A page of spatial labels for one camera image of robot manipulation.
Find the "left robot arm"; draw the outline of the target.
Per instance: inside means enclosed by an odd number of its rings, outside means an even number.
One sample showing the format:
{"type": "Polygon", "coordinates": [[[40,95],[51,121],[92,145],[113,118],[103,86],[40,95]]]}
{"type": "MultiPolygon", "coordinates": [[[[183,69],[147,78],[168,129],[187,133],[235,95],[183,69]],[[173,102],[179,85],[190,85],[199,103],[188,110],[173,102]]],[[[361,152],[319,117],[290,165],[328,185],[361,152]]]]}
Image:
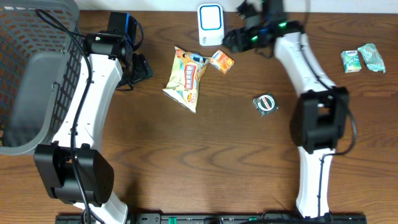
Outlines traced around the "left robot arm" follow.
{"type": "Polygon", "coordinates": [[[112,12],[108,27],[84,36],[70,34],[80,51],[78,84],[66,117],[49,144],[39,144],[34,162],[51,198],[82,210],[81,223],[127,223],[128,206],[113,192],[114,170],[101,155],[109,104],[116,90],[131,91],[152,77],[136,39],[143,28],[126,12],[112,12]]]}

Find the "light green snack packet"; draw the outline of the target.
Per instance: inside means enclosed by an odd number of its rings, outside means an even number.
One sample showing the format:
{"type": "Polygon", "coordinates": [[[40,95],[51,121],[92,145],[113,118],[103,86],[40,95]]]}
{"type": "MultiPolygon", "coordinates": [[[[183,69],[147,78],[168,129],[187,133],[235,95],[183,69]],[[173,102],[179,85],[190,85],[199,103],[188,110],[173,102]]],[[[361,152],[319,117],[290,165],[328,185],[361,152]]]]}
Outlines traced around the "light green snack packet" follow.
{"type": "Polygon", "coordinates": [[[386,72],[384,61],[374,44],[365,44],[358,48],[367,68],[373,72],[386,72]]]}

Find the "orange juice carton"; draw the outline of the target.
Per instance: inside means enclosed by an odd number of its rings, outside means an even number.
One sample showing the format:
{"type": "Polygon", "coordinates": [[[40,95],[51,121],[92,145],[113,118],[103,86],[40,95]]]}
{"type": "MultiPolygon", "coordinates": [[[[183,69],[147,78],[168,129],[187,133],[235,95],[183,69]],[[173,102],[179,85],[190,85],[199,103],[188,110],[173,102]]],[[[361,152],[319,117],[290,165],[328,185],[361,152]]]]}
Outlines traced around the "orange juice carton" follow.
{"type": "Polygon", "coordinates": [[[217,50],[210,58],[210,63],[219,71],[226,74],[234,65],[234,60],[221,50],[217,50]]]}

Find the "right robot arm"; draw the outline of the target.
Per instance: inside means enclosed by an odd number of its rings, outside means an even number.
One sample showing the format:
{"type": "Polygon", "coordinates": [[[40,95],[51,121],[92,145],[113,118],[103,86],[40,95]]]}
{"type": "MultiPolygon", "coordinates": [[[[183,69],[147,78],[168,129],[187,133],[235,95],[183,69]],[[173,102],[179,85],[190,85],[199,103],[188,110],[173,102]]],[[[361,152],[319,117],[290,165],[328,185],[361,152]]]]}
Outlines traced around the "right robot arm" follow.
{"type": "Polygon", "coordinates": [[[237,13],[244,27],[229,31],[223,45],[233,53],[272,47],[298,97],[290,135],[300,156],[300,187],[295,203],[300,218],[325,221],[330,214],[328,182],[336,147],[349,115],[349,94],[337,87],[314,56],[305,26],[290,20],[282,1],[261,2],[262,12],[243,1],[237,13]]]}

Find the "dark green round-label packet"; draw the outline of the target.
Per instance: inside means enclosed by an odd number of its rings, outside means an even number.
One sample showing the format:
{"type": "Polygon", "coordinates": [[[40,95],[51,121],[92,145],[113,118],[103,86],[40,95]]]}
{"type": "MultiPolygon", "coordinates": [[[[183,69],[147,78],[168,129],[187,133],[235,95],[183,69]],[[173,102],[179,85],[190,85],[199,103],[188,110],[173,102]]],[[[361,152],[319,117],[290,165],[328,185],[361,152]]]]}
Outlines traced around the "dark green round-label packet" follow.
{"type": "Polygon", "coordinates": [[[279,105],[270,91],[255,97],[252,102],[261,117],[267,116],[279,109],[279,105]]]}

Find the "green tissue pack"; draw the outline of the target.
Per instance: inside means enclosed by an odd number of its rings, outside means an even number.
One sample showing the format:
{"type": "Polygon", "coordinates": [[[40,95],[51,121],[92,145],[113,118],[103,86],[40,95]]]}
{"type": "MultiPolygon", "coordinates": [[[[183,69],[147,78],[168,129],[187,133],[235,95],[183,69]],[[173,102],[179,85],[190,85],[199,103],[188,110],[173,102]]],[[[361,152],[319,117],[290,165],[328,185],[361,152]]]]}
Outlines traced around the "green tissue pack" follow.
{"type": "Polygon", "coordinates": [[[361,70],[361,63],[357,50],[342,51],[340,56],[345,73],[359,72],[361,70]]]}

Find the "yellow chips bag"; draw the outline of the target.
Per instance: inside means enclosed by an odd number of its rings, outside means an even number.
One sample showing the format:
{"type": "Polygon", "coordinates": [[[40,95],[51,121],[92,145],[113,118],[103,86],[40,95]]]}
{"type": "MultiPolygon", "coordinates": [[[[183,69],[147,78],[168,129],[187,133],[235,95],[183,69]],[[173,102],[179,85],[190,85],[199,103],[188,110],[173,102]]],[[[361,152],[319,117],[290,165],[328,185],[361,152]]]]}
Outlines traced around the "yellow chips bag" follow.
{"type": "Polygon", "coordinates": [[[200,79],[208,63],[208,57],[175,47],[169,82],[162,92],[192,113],[196,113],[200,79]]]}

